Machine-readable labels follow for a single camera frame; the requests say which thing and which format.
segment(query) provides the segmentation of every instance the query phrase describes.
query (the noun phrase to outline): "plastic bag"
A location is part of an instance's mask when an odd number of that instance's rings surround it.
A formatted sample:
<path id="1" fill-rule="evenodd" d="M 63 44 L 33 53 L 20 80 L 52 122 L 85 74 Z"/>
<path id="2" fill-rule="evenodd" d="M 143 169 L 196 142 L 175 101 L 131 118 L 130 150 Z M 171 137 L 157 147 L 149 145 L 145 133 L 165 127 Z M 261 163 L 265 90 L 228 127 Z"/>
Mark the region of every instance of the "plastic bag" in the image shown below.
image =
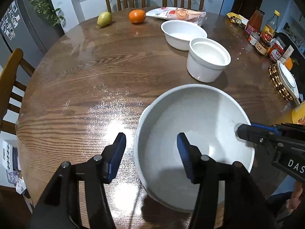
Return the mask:
<path id="1" fill-rule="evenodd" d="M 165 20 L 188 21 L 193 22 L 198 26 L 202 26 L 206 19 L 206 12 L 179 7 L 161 7 L 148 11 L 146 16 L 162 18 Z"/>

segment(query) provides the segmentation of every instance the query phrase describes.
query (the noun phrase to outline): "white bowl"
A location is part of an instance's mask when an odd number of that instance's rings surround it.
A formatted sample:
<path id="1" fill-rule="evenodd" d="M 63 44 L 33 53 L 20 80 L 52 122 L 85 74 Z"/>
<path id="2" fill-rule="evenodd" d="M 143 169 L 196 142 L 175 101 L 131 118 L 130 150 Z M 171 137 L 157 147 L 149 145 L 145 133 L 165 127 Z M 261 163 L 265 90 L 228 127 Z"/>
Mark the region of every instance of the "white bowl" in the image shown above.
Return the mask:
<path id="1" fill-rule="evenodd" d="M 189 42 L 194 38 L 206 38 L 206 31 L 200 26 L 187 21 L 171 20 L 161 24 L 165 39 L 172 47 L 182 50 L 189 50 Z"/>
<path id="2" fill-rule="evenodd" d="M 200 82 L 213 82 L 230 62 L 229 52 L 212 39 L 196 38 L 189 43 L 186 68 Z"/>
<path id="3" fill-rule="evenodd" d="M 217 88 L 188 84 L 159 96 L 141 115 L 134 142 L 135 166 L 149 196 L 178 211 L 194 209 L 199 184 L 186 177 L 176 143 L 180 132 L 202 154 L 228 164 L 240 161 L 250 172 L 255 151 L 235 135 L 240 123 L 250 125 L 246 113 Z M 224 196 L 221 182 L 219 203 Z"/>

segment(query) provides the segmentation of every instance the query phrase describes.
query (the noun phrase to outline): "blue gripper pad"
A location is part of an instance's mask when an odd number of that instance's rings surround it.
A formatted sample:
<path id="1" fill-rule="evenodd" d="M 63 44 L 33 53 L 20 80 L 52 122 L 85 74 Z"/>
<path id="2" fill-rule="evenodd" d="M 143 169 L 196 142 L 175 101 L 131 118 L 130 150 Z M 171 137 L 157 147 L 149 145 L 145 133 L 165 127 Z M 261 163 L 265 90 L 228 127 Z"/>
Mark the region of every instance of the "blue gripper pad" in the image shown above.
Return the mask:
<path id="1" fill-rule="evenodd" d="M 116 177 L 124 151 L 126 148 L 126 135 L 122 132 L 118 133 L 112 145 L 106 146 L 102 152 L 104 164 L 108 164 L 107 181 L 111 183 Z"/>
<path id="2" fill-rule="evenodd" d="M 187 178 L 193 184 L 200 183 L 202 178 L 200 175 L 202 172 L 200 166 L 200 150 L 197 146 L 190 145 L 183 132 L 177 135 L 177 147 Z"/>

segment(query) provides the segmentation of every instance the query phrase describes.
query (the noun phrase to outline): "person's hand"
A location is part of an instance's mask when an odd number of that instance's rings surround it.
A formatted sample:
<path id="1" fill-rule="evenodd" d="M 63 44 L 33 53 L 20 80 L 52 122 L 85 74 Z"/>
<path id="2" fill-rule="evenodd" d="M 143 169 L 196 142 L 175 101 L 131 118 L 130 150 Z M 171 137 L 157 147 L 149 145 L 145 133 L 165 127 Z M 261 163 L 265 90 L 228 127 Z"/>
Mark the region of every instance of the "person's hand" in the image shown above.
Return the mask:
<path id="1" fill-rule="evenodd" d="M 292 192 L 291 198 L 288 202 L 288 211 L 291 213 L 293 210 L 297 209 L 298 205 L 301 203 L 300 196 L 305 189 L 305 183 L 300 183 L 296 181 L 294 184 L 294 191 Z"/>

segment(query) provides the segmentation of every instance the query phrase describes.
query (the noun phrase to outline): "round dining table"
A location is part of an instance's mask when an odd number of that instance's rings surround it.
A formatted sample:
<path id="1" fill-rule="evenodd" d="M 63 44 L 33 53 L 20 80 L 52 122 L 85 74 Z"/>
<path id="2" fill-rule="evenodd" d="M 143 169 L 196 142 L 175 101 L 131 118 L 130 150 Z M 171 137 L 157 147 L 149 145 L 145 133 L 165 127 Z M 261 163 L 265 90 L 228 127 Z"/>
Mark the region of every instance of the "round dining table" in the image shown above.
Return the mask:
<path id="1" fill-rule="evenodd" d="M 188 52 L 171 47 L 162 19 L 128 20 L 131 8 L 112 13 L 112 23 L 96 29 L 97 18 L 62 36 L 35 70 L 16 123 L 18 155 L 34 203 L 63 161 L 77 164 L 100 154 L 119 132 L 126 149 L 111 184 L 105 185 L 117 228 L 187 228 L 191 214 L 151 199 L 137 175 L 133 141 L 143 110 L 179 85 L 199 83 L 187 71 Z M 251 121 L 272 124 L 289 106 L 270 81 L 267 57 L 259 56 L 243 29 L 226 16 L 207 13 L 202 25 L 231 55 L 231 63 L 209 85 L 231 95 Z M 271 156 L 256 146 L 251 175 L 265 197 L 286 174 L 271 166 Z M 89 227 L 84 183 L 79 183 L 81 219 Z M 221 225 L 219 206 L 215 226 Z"/>

